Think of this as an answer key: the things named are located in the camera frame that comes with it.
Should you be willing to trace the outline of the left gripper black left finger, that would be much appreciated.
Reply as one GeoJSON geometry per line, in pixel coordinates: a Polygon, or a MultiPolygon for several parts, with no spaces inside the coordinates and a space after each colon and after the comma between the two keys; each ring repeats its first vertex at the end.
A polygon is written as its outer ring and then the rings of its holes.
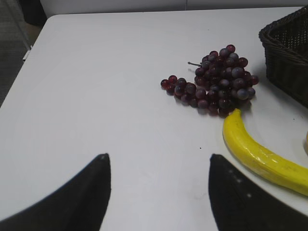
{"type": "Polygon", "coordinates": [[[98,231],[111,195],[108,154],[96,156],[70,181],[0,222],[2,231],[98,231]]]}

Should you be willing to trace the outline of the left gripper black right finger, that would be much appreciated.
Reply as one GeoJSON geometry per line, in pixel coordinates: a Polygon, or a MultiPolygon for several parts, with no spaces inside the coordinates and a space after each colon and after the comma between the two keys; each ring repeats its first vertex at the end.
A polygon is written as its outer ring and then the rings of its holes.
{"type": "Polygon", "coordinates": [[[208,194],[220,231],[306,231],[308,217],[252,182],[224,156],[210,158],[208,194]]]}

